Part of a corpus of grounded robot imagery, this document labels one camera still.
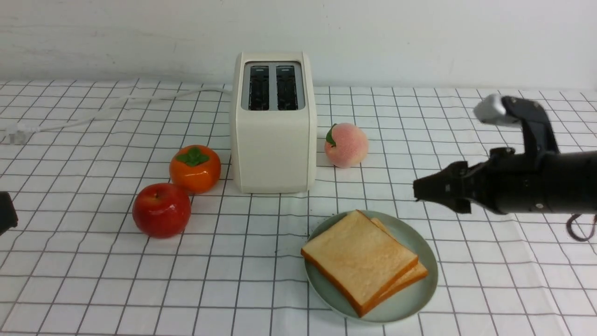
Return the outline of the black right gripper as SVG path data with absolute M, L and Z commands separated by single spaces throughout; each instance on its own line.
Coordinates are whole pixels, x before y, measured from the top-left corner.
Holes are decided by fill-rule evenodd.
M 513 147 L 495 147 L 484 162 L 469 166 L 455 161 L 445 168 L 413 182 L 417 201 L 436 203 L 455 213 L 471 213 L 476 204 L 492 213 L 505 214 L 497 205 L 497 164 L 514 155 Z

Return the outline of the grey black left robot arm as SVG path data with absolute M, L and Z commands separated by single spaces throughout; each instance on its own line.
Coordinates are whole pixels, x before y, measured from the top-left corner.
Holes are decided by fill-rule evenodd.
M 11 228 L 16 228 L 19 219 L 13 201 L 8 192 L 0 192 L 0 235 Z

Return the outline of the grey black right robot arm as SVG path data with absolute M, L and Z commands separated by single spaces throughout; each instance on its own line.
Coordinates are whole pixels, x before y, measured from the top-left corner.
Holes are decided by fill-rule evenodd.
M 452 162 L 412 183 L 415 199 L 471 213 L 472 204 L 492 213 L 595 214 L 596 153 L 516 154 L 491 149 L 485 162 Z

